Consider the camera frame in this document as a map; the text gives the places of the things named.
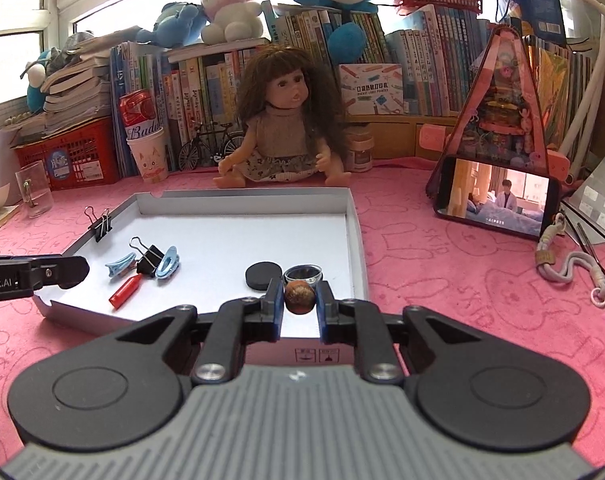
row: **black round pad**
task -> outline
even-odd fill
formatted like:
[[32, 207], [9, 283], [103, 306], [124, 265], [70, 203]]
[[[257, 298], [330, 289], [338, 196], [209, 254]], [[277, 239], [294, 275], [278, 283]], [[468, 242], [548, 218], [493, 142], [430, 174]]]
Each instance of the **black round pad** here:
[[279, 280], [280, 278], [282, 278], [282, 269], [273, 262], [259, 262], [245, 271], [247, 286], [252, 290], [261, 292], [267, 290], [271, 280]]
[[441, 431], [473, 447], [532, 452], [570, 442], [587, 417], [585, 381], [524, 349], [457, 345], [420, 376], [417, 401]]
[[113, 449], [160, 429], [181, 406], [180, 382], [153, 346], [86, 352], [62, 352], [13, 382], [7, 407], [23, 441], [71, 452]]

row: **white plush toy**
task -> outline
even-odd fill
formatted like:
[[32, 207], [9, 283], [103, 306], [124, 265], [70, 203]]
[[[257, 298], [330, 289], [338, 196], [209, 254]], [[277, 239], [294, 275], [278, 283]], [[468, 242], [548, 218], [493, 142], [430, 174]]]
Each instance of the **white plush toy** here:
[[210, 21], [200, 35], [203, 43], [217, 44], [262, 36], [259, 3], [251, 0], [202, 0], [202, 6]]

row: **red can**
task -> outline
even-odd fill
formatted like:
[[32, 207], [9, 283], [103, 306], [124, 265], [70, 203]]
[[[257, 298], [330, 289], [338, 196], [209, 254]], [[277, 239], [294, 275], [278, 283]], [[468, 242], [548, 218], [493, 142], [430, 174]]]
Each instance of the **red can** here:
[[129, 140], [147, 136], [160, 127], [149, 90], [138, 90], [123, 95], [118, 107]]

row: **clear glass cup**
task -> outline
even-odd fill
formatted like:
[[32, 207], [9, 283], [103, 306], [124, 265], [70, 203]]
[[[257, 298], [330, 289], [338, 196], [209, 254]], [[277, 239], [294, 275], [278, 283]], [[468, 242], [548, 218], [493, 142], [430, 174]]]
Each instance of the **clear glass cup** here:
[[17, 171], [16, 179], [29, 218], [40, 216], [54, 206], [54, 196], [49, 189], [49, 180], [42, 160]]

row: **paper cup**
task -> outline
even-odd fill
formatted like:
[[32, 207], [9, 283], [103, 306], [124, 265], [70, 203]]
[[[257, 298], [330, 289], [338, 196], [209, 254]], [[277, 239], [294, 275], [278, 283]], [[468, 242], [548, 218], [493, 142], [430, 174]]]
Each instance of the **paper cup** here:
[[165, 156], [165, 130], [163, 128], [139, 139], [127, 141], [129, 149], [138, 166], [142, 179], [148, 184], [155, 184], [165, 180], [167, 171], [167, 158]]

